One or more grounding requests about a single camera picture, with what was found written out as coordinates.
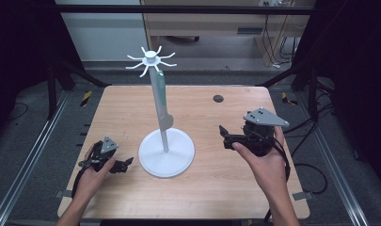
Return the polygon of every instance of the metal rail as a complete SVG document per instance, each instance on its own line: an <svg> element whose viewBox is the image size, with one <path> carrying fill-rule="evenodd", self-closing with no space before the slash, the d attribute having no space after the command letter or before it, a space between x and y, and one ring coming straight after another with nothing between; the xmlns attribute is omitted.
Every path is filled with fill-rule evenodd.
<svg viewBox="0 0 381 226"><path fill-rule="evenodd" d="M61 112L64 109L65 104L67 103L68 97L70 93L68 91L64 91L62 96L60 97L58 103L58 109L53 118L48 120L44 125L40 135L38 136L37 141L35 142L32 150L29 152L28 157L26 158L23 166L18 172L16 178L14 179L13 184L11 185L8 193L5 198L0 203L0 225L4 225L8 220L8 216L11 213L16 201L21 195L21 192L24 189L26 182L31 175L32 170L34 169L37 161L43 151L44 146L46 145L49 136L53 132L58 119L60 118Z"/></svg>
<svg viewBox="0 0 381 226"><path fill-rule="evenodd" d="M288 7L236 7L236 6L119 6L119 5L39 5L34 9L53 9L76 13L175 13L175 14L261 14L261 15L313 15L327 14L331 10Z"/></svg>
<svg viewBox="0 0 381 226"><path fill-rule="evenodd" d="M304 110L307 117L310 116L307 107L307 98L305 95L301 95L299 92L296 92L296 97L300 101L300 105ZM352 220L352 223L357 226L367 226L369 225L368 220L366 219L363 210L360 208L357 198L352 191L352 188L349 186L348 182L345 179L345 176L340 169L336 159L334 158L328 144L325 142L325 137L323 136L322 131L319 126L317 126L316 131L313 133L315 140L319 146L319 151L325 160L328 171L333 179L334 185L336 186L342 202L345 206L346 211L348 212L349 218Z"/></svg>

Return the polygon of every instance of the gray floor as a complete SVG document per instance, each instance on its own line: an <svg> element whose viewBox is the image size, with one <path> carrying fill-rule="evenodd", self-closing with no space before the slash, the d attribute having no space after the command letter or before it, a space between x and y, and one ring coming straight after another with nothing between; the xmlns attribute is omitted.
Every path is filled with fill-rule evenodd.
<svg viewBox="0 0 381 226"><path fill-rule="evenodd" d="M184 38L162 39L163 52L161 56L176 52L178 63L175 69L167 70L168 85L245 85L254 86L266 79L279 74L280 69L266 68L262 64L261 55L252 38L217 38L201 37L199 42ZM141 71L127 71L117 62L104 64L86 62L88 72L105 82L113 84L148 84L148 78L138 78ZM8 224L10 225L52 225L57 220L56 211L60 199L55 197L58 189L64 189L71 177L71 171L84 142L86 132L91 124L93 114L103 94L103 89L96 88L87 81L74 76L77 83L74 91L61 91L59 96L68 96L64 110L45 143L35 167L25 184L21 195L10 210ZM270 88L272 100L280 117L289 121L292 127L306 120L302 105L290 105L281 100L282 92L286 92L290 100L303 103L305 92L294 93L289 89L292 78L281 81ZM92 95L87 106L80 106L86 91ZM330 103L327 96L322 96L319 107ZM45 125L48 103L46 83L38 84L23 90L17 98L17 105L11 113L0 136L0 203L8 194L8 189L14 182L21 166L39 133ZM327 189L322 194L314 195L308 200L310 217L302 219L302 225L354 225L347 209L346 198L339 192L336 176L327 165L323 155L322 145L318 143L318 134L322 133L338 163L346 183L351 188L362 213L370 225L381 225L381 184L370 165L356 161L353 149L348 142L341 124L335 116L335 111L329 108L322 112L318 130L309 136L294 155L295 163L313 165L327 177ZM309 131L310 125L293 133L286 134L290 150L294 150L302 137ZM323 177L316 170L307 167L296 168L302 186L311 191L324 187ZM87 220L88 224L97 220ZM254 219L256 225L262 225L259 219Z"/></svg>

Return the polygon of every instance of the hand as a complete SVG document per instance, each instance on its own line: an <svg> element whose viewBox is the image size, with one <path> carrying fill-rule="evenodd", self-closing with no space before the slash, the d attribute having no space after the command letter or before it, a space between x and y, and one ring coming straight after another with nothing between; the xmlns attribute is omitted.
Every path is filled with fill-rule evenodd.
<svg viewBox="0 0 381 226"><path fill-rule="evenodd" d="M275 137L282 146L284 135L281 127L275 126ZM298 226L299 222L287 189L283 157L275 148L267 155L258 157L241 143L236 142L232 146L251 167L258 185L266 195L274 225Z"/></svg>
<svg viewBox="0 0 381 226"><path fill-rule="evenodd" d="M284 135L279 126L275 126L275 137L282 146ZM275 148L267 155L258 157L241 143L233 143L232 146L251 167L258 185L266 195L286 187L285 163Z"/></svg>
<svg viewBox="0 0 381 226"><path fill-rule="evenodd" d="M90 155L92 148L93 145L87 151L85 159ZM57 221L56 226L77 226L79 224L88 203L103 184L105 175L113 168L114 163L115 159L110 158L98 172L94 170L93 167L89 167L84 171L84 174L82 174L79 180L72 202Z"/></svg>
<svg viewBox="0 0 381 226"><path fill-rule="evenodd" d="M87 151L85 159L88 158L93 145ZM79 180L78 187L76 188L76 193L74 200L90 201L90 199L96 194L97 190L103 184L105 175L114 167L115 158L110 158L105 162L104 166L97 172L93 167L88 167L81 179Z"/></svg>

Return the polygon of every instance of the wooden tabletop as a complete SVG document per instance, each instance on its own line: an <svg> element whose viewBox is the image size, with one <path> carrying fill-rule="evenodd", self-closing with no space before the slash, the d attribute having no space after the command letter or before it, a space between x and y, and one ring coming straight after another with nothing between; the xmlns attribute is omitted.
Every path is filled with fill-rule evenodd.
<svg viewBox="0 0 381 226"><path fill-rule="evenodd" d="M224 101L215 102L215 95ZM143 138L158 129L151 86L107 87L77 162L105 136L119 145L116 159L135 160L126 173L107 175L84 218L264 218L269 206L262 190L246 161L236 151L224 149L218 128L222 125L231 134L243 134L243 116L261 106L276 113L266 88L167 86L173 128L192 138L196 154L184 173L159 179L141 167L137 154ZM289 160L288 188L293 198L302 188ZM68 190L79 170L75 165ZM60 216L70 202L63 198ZM309 216L305 200L293 200L293 205L299 218Z"/></svg>

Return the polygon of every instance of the white stand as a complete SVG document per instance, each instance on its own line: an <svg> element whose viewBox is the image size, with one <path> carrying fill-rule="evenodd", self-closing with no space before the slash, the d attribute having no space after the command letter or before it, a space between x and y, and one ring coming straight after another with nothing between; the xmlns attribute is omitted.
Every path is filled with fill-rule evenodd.
<svg viewBox="0 0 381 226"><path fill-rule="evenodd" d="M193 141L185 132L170 128L166 130L169 151L164 152L160 130L148 134L140 144L141 166L151 175L171 178L187 170L193 162Z"/></svg>
<svg viewBox="0 0 381 226"><path fill-rule="evenodd" d="M194 144L190 136L181 130L171 128L173 117L167 113L165 78L157 67L159 63L169 67L176 66L176 64L170 65L161 61L161 58L169 58L174 54L157 56L161 51L161 46L157 53L154 51L146 52L144 48L142 50L145 54L143 58L128 56L142 62L134 67L127 67L127 69L145 65L146 69L140 75L142 77L146 74L149 66L152 66L150 68L151 85L160 128L148 134L141 142L139 160L142 167L151 175L160 178L171 178L187 170L195 155Z"/></svg>

